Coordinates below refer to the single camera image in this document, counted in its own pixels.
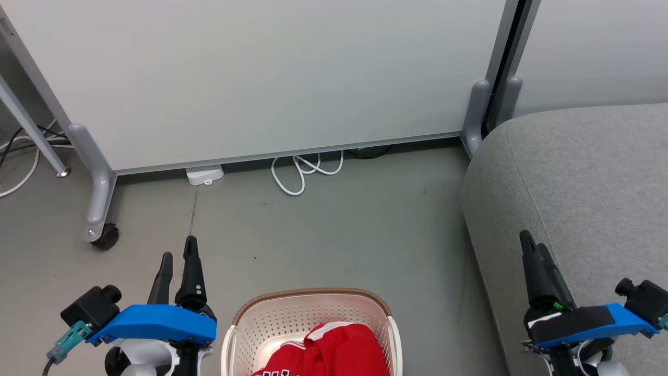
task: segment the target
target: red jacket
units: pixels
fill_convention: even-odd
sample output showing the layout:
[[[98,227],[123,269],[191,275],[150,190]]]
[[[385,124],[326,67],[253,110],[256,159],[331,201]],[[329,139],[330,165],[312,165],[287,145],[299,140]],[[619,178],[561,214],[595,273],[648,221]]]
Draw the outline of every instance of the red jacket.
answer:
[[[286,342],[253,376],[389,376],[383,350],[364,324],[316,326],[304,343]]]

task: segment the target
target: floor crack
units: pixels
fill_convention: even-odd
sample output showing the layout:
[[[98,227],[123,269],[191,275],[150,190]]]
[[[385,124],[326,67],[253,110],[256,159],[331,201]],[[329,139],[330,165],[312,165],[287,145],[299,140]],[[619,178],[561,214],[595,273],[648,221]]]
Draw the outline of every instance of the floor crack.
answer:
[[[200,186],[197,186],[197,190],[195,191],[195,202],[192,203],[192,216],[190,217],[190,232],[188,232],[188,236],[192,235],[192,226],[195,224],[195,209],[197,208],[197,196],[200,194]]]

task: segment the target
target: gray wall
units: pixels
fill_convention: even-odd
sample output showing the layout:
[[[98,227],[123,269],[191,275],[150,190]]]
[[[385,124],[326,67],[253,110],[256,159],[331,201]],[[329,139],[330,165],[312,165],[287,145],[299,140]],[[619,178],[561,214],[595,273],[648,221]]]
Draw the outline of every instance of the gray wall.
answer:
[[[47,126],[53,120],[51,111],[49,111],[19,61],[16,60],[14,53],[9,49],[4,37],[0,37],[0,75],[7,81],[7,84],[35,123]],[[5,105],[0,104],[0,142],[5,143],[9,140],[9,137],[19,127],[19,123]]]

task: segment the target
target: brown basket rim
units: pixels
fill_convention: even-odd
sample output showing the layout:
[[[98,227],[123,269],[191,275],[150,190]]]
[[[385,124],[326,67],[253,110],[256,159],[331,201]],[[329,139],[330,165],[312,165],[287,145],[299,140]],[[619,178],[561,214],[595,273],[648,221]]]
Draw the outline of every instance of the brown basket rim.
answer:
[[[236,313],[234,319],[232,320],[232,325],[239,325],[239,321],[244,313],[249,310],[252,306],[264,302],[266,300],[276,299],[276,298],[287,298],[289,296],[302,296],[302,295],[320,295],[320,294],[342,294],[342,295],[358,295],[364,296],[376,302],[384,311],[386,316],[392,316],[392,310],[389,309],[389,306],[380,296],[360,288],[344,288],[344,287],[329,287],[329,288],[298,288],[296,290],[286,290],[273,292],[271,294],[264,294],[257,296],[249,300],[244,304],[241,309]]]

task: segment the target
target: white power strip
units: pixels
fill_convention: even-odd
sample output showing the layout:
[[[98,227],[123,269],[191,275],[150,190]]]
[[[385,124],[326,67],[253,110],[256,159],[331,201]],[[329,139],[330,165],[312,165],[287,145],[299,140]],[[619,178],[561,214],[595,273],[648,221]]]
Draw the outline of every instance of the white power strip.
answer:
[[[192,185],[212,185],[214,180],[220,179],[224,174],[221,165],[191,167],[186,169],[188,181]]]

